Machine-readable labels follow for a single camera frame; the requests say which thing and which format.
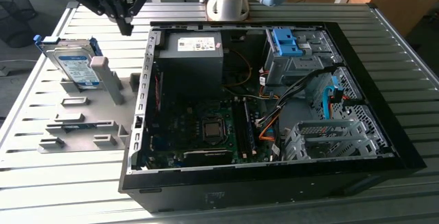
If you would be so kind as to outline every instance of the ventilation grille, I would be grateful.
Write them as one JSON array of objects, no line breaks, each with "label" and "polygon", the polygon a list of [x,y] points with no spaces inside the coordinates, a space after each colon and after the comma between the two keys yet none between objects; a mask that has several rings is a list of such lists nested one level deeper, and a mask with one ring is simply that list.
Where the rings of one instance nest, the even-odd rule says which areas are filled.
[{"label": "ventilation grille", "polygon": [[[347,70],[340,68],[335,71],[333,75],[337,77],[339,85],[344,88],[344,96],[352,99],[357,99],[360,97],[359,91],[353,89],[352,80],[347,75]],[[321,78],[323,83],[319,86],[332,85],[331,74],[327,74],[324,78]],[[313,95],[313,110],[312,115],[315,118],[323,120],[323,104],[321,104],[321,91],[317,95]],[[372,114],[367,108],[367,106],[353,106],[353,107],[343,107],[341,104],[333,103],[332,104],[332,112],[331,112],[332,119],[356,119],[361,121],[367,127],[365,134],[367,135],[376,135],[376,139],[373,140],[379,147],[388,147],[385,140],[383,139],[383,134],[377,130],[377,125],[373,122]]]}]

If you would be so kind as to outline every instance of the ram slot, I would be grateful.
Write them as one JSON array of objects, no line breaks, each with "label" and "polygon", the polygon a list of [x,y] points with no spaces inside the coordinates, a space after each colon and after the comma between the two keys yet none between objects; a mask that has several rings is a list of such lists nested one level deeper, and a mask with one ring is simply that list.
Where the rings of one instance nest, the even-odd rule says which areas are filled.
[{"label": "ram slot", "polygon": [[252,155],[256,154],[256,143],[255,143],[255,133],[253,133],[253,125],[249,117],[249,109],[245,98],[243,99],[243,107],[245,111],[245,127],[247,127],[247,144],[249,146],[249,152]]},{"label": "ram slot", "polygon": [[247,150],[245,150],[245,129],[243,126],[241,112],[239,111],[239,100],[232,101],[232,115],[233,115],[233,125],[235,125],[235,135],[236,135],[236,144],[239,156],[247,159]]},{"label": "ram slot", "polygon": [[235,99],[232,101],[232,113],[233,113],[233,122],[235,122],[235,132],[236,132],[236,143],[237,143],[237,151],[241,158],[249,158],[252,153],[251,140],[255,142],[253,134],[249,136],[249,127],[251,124],[249,118],[247,119],[245,112],[245,103],[241,99]]}]

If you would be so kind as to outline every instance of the floor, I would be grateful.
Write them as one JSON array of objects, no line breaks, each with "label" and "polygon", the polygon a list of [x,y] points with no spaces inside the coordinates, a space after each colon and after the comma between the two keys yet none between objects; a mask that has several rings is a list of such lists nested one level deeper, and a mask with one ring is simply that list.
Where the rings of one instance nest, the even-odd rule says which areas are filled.
[{"label": "floor", "polygon": [[[30,0],[38,15],[29,21],[29,25],[38,35],[50,35],[64,12],[66,3],[72,0]],[[163,2],[197,2],[199,0],[161,0]],[[428,19],[419,22],[407,37],[411,45],[416,45],[420,57],[439,74],[439,21],[428,23]],[[14,99],[28,79],[33,62],[9,60],[37,60],[40,51],[30,45],[24,48],[9,48],[0,41],[0,66],[5,66],[10,72],[6,77],[0,77],[0,126],[9,113]]]}]

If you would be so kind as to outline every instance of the metal workbench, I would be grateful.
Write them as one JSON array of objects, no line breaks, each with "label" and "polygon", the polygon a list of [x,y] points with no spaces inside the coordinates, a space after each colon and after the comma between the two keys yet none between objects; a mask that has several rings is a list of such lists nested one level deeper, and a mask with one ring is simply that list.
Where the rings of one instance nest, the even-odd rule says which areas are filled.
[{"label": "metal workbench", "polygon": [[[437,79],[377,10],[367,5],[251,6],[256,21],[331,21],[349,39],[428,168],[349,198],[152,216],[117,192],[122,151],[40,154],[36,151],[56,101],[58,73],[40,57],[0,131],[0,222],[94,223],[437,223]],[[200,21],[199,4],[145,4],[130,37],[84,7],[69,4],[53,35],[96,37],[118,77],[140,72],[149,21]]]}]

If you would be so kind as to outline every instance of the wastebasket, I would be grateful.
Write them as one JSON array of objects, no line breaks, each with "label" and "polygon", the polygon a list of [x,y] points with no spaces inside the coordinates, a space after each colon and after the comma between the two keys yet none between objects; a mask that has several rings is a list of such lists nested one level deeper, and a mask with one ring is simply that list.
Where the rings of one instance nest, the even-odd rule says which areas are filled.
[{"label": "wastebasket", "polygon": [[0,5],[18,20],[29,20],[37,15],[29,0],[0,0]]},{"label": "wastebasket", "polygon": [[6,5],[8,10],[0,4],[0,39],[10,48],[21,48],[33,43],[34,33],[28,22],[17,16],[17,6],[13,3]]}]

